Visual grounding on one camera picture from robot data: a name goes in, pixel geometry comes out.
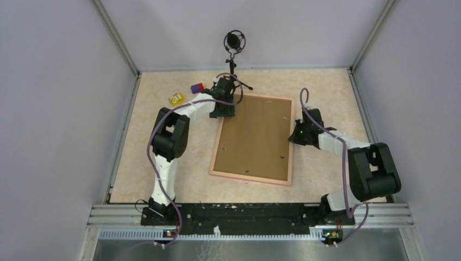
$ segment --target black tripod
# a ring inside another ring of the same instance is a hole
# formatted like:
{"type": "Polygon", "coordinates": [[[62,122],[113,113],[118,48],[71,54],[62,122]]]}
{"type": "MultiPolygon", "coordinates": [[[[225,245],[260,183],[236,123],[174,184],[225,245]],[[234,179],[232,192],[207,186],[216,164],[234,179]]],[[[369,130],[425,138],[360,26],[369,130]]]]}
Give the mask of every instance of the black tripod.
{"type": "MultiPolygon", "coordinates": [[[[234,58],[226,59],[226,63],[229,63],[230,72],[231,72],[231,74],[234,74],[234,68],[237,67],[237,64],[234,63],[234,58]]],[[[248,86],[247,84],[245,84],[243,82],[241,82],[241,83],[242,83],[243,86],[247,87],[249,90],[251,90],[251,91],[253,90],[253,87],[248,86]]]]}

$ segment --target wooden frame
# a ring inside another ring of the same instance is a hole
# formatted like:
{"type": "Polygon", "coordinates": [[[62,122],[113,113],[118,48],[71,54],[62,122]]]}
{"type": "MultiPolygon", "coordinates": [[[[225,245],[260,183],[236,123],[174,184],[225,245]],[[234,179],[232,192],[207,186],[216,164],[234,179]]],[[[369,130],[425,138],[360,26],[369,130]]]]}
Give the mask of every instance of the wooden frame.
{"type": "MultiPolygon", "coordinates": [[[[286,98],[286,97],[278,97],[272,95],[261,95],[261,94],[244,94],[244,99],[246,97],[256,97],[256,98],[263,98],[267,100],[277,100],[277,101],[290,101],[291,108],[290,108],[290,134],[293,133],[294,126],[295,126],[295,99],[294,98],[286,98]]],[[[212,176],[219,176],[219,177],[226,177],[226,178],[234,178],[234,179],[241,179],[245,181],[253,181],[253,182],[260,182],[260,183],[267,183],[267,184],[275,184],[275,185],[282,185],[282,186],[291,186],[291,179],[292,179],[292,166],[293,166],[293,143],[289,143],[288,147],[288,175],[287,180],[278,180],[278,179],[271,179],[271,178],[263,178],[263,177],[252,177],[247,175],[240,175],[235,173],[228,173],[228,172],[220,172],[215,171],[215,163],[216,157],[221,141],[221,134],[224,126],[224,119],[220,119],[219,127],[217,130],[216,140],[213,147],[213,153],[211,155],[211,163],[209,167],[209,174],[212,176]]]]}

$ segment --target black mounting plate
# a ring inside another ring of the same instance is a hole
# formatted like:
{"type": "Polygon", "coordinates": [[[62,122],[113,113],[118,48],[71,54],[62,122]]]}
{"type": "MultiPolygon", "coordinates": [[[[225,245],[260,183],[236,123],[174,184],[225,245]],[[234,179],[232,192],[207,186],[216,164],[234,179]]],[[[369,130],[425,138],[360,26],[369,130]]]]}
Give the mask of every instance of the black mounting plate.
{"type": "MultiPolygon", "coordinates": [[[[309,234],[309,227],[326,225],[323,220],[319,220],[318,203],[183,203],[177,205],[183,219],[181,230],[183,235],[213,234],[216,226],[219,226],[222,235],[297,235],[309,234]]],[[[177,216],[166,220],[148,207],[144,207],[142,213],[141,225],[143,226],[176,226],[178,223],[177,216]]],[[[354,225],[355,221],[344,216],[342,224],[354,225]]]]}

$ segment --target black cable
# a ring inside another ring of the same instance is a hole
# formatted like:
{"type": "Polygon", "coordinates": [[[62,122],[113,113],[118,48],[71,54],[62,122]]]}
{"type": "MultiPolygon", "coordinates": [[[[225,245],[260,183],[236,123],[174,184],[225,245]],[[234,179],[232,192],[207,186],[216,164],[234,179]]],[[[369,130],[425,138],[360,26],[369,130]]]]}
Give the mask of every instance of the black cable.
{"type": "Polygon", "coordinates": [[[144,204],[149,204],[149,203],[148,203],[147,201],[145,201],[145,200],[142,200],[142,199],[138,199],[138,200],[136,200],[136,202],[134,203],[134,209],[136,209],[139,213],[142,214],[142,211],[139,211],[139,209],[138,209],[138,202],[139,202],[139,201],[144,202],[144,204]]]}

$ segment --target wooden table surface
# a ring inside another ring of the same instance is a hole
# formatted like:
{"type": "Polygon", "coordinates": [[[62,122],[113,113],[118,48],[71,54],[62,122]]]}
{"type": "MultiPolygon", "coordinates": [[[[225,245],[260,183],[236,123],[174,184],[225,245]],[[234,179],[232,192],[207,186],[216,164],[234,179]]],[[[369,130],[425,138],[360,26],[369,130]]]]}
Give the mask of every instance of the wooden table surface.
{"type": "MultiPolygon", "coordinates": [[[[181,92],[185,101],[194,97],[190,86],[210,88],[222,71],[143,73],[128,127],[111,202],[135,202],[151,196],[155,173],[147,160],[146,146],[160,108],[171,107],[168,98],[181,92]]],[[[238,70],[239,79],[256,94],[293,97],[295,118],[301,118],[298,102],[302,87],[309,89],[309,105],[317,107],[325,127],[367,141],[346,69],[238,70]]],[[[292,186],[240,181],[210,176],[208,167],[218,127],[217,119],[203,116],[190,126],[188,147],[177,168],[176,202],[319,202],[324,194],[341,188],[341,159],[313,146],[294,146],[292,186]]]]}

